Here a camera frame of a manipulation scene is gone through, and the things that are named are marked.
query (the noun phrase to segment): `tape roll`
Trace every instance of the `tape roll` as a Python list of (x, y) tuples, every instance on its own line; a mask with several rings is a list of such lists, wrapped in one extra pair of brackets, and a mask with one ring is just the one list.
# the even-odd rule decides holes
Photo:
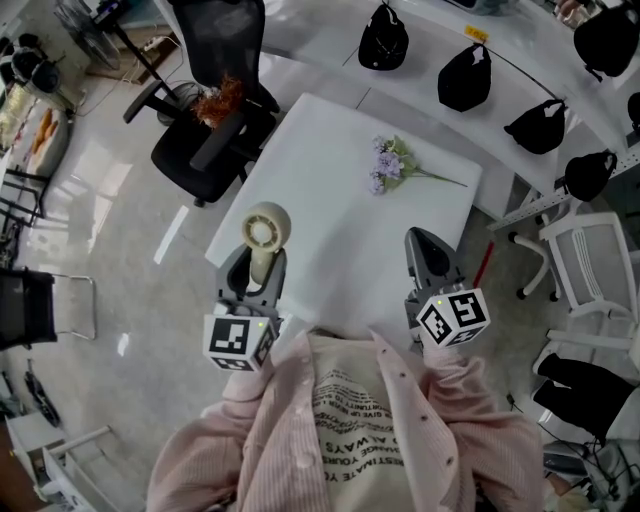
[(275, 203), (258, 203), (242, 222), (242, 238), (252, 250), (273, 253), (289, 240), (291, 219)]

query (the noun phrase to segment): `chair leg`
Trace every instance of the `chair leg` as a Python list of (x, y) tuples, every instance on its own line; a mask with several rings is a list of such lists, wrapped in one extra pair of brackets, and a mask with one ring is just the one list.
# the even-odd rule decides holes
[(524, 288), (520, 288), (516, 292), (517, 297), (520, 300), (524, 300), (528, 295), (531, 295), (531, 293), (533, 293), (533, 290), (536, 289), (536, 287), (540, 284), (540, 281), (542, 281), (542, 278), (551, 268), (551, 265), (549, 263), (549, 255), (547, 254), (547, 251), (545, 251), (542, 246), (536, 244), (535, 242), (532, 242), (531, 240), (527, 240), (523, 236), (518, 235), (518, 233), (516, 233), (515, 231), (512, 231), (511, 233), (509, 233), (509, 241), (514, 244), (526, 247), (527, 249), (532, 250), (533, 252), (535, 252), (536, 254), (539, 254), (542, 257), (542, 265), (540, 266), (540, 270), (538, 270), (538, 273), (534, 276), (534, 278), (531, 280), (531, 282), (527, 286), (525, 286)]
[(551, 299), (551, 302), (558, 302), (558, 300), (562, 298), (562, 287), (560, 286), (560, 281), (558, 280), (556, 271), (553, 269), (551, 265), (549, 265), (549, 270), (551, 270), (551, 276), (553, 277), (553, 284), (556, 287), (556, 291), (551, 293), (551, 296), (549, 297), (549, 299)]
[(98, 321), (97, 321), (97, 312), (96, 312), (96, 283), (92, 277), (89, 276), (69, 276), (66, 274), (53, 274), (55, 277), (64, 277), (66, 279), (72, 279), (77, 281), (87, 281), (91, 285), (91, 319), (93, 321), (93, 333), (87, 336), (86, 334), (82, 334), (78, 331), (60, 331), (56, 334), (73, 334), (78, 338), (82, 338), (83, 340), (95, 340), (98, 335)]

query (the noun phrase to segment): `desk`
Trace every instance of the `desk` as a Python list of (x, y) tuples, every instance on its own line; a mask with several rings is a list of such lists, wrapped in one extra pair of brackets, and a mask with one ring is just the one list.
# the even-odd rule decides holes
[[(421, 167), (466, 183), (410, 178), (373, 196), (367, 189), (376, 135), (401, 137)], [(279, 309), (350, 337), (375, 325), (388, 339), (410, 343), (404, 299), (413, 284), (404, 237), (413, 226), (456, 248), (482, 169), (393, 126), (304, 94), (290, 110), (209, 246), (220, 267), (242, 244), (245, 212), (261, 201), (291, 217), (287, 276)]]

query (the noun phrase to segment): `beige t-shirt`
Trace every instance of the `beige t-shirt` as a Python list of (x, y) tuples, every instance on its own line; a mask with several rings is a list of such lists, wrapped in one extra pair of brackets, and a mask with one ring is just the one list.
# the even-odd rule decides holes
[(337, 511), (413, 511), (373, 342), (310, 337), (313, 413)]

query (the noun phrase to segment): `sleeve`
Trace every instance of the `sleeve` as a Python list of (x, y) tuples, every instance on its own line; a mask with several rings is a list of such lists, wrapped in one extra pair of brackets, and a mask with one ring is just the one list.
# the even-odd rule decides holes
[(223, 401), (169, 439), (151, 473), (147, 512), (203, 512), (236, 490), (269, 377), (234, 373)]
[(456, 438), (461, 459), (503, 511), (543, 506), (542, 441), (535, 423), (500, 412), (484, 380), (484, 362), (447, 349), (425, 351), (421, 390)]

